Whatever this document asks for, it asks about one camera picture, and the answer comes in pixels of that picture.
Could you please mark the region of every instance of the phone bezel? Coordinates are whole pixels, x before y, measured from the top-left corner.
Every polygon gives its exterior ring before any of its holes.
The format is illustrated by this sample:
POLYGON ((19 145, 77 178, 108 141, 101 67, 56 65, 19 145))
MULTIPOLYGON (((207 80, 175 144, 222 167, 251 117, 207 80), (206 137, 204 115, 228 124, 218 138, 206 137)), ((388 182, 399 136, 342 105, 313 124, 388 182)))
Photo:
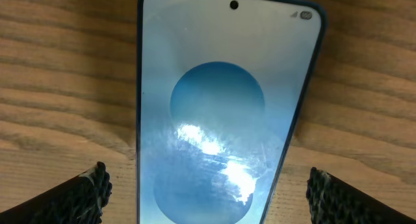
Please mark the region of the phone bezel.
MULTIPOLYGON (((313 69, 315 68, 315 64, 317 62, 317 58, 320 52, 320 48, 321 48, 322 41, 324 39, 324 35, 326 32, 326 27, 328 24, 325 10, 320 5, 314 2, 305 1, 305 0, 268 0, 268 1, 276 1, 280 3, 288 3, 292 5, 311 7, 319 13, 319 16, 321 19, 321 27, 320 27, 317 42, 315 44, 315 48, 313 50, 313 55, 312 55, 312 58, 309 63, 309 67, 305 76, 305 81, 303 83, 302 90, 299 95, 298 103, 294 111, 292 123, 291 123, 291 126, 289 127, 289 133, 286 137, 286 141, 283 146, 283 151, 279 160, 278 168, 274 175, 273 184, 272 184, 272 187, 270 188, 269 195, 266 200, 265 209, 263 210, 259 224, 263 224, 265 222, 268 209, 270 208, 270 202, 276 190, 276 185, 278 183, 281 169, 285 161, 285 157, 286 157, 287 150, 291 142, 291 138, 293 136, 293 132, 296 128, 296 123, 299 118, 299 113, 302 108, 302 104, 304 102, 305 96, 306 96, 307 88, 311 80, 313 69)), ((141 92, 141 89, 142 89, 141 87, 141 80, 142 80, 141 61, 142 61, 142 38, 143 38, 143 32, 142 32, 143 6, 144 6, 144 0, 138 0, 138 4, 137 4, 137 55, 136 55, 137 57, 137 63, 136 63, 136 71, 137 71, 137 76, 136 76, 137 78, 137 86, 136 86, 137 88, 136 89, 136 223, 140 223, 140 162, 139 162, 139 159, 140 159, 140 114, 141 114, 141 93, 142 93, 141 92)))

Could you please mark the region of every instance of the phone screen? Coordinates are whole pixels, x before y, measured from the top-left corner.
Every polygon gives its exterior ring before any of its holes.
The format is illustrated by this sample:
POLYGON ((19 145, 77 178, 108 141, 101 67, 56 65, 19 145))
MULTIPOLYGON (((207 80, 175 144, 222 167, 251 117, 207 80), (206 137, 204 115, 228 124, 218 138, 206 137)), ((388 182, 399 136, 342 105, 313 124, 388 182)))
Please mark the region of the phone screen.
POLYGON ((144 0, 141 224, 263 222, 321 30, 309 6, 144 0))

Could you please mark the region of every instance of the brown wooden surface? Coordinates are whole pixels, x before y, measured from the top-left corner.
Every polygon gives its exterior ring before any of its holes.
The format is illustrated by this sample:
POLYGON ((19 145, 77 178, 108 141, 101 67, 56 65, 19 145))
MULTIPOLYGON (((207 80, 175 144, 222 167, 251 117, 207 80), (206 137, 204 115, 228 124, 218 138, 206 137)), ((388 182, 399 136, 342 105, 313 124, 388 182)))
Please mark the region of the brown wooden surface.
MULTIPOLYGON (((309 223, 309 168, 416 218, 416 0, 312 0, 329 30, 268 223, 309 223)), ((135 222, 137 0, 0 0, 0 211, 97 160, 135 222)))

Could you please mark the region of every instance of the wooden table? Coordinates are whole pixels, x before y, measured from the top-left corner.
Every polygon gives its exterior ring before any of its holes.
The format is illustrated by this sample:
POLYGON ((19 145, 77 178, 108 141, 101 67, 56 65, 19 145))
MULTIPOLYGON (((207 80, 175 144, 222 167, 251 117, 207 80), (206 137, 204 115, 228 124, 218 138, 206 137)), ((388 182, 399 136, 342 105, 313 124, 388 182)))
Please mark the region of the wooden table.
MULTIPOLYGON (((316 166, 416 218, 416 0, 312 0, 329 30, 268 213, 309 223, 316 166)), ((100 160, 135 222, 137 0, 0 0, 0 211, 100 160)))

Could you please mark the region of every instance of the light blue screen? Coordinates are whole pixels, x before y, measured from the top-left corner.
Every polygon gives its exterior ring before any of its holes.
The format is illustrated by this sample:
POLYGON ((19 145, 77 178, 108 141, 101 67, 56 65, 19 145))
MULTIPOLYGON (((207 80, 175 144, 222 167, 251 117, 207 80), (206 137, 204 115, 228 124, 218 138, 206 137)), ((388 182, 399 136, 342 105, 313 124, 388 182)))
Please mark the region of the light blue screen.
POLYGON ((230 1, 144 0, 141 224, 262 221, 321 22, 230 1))

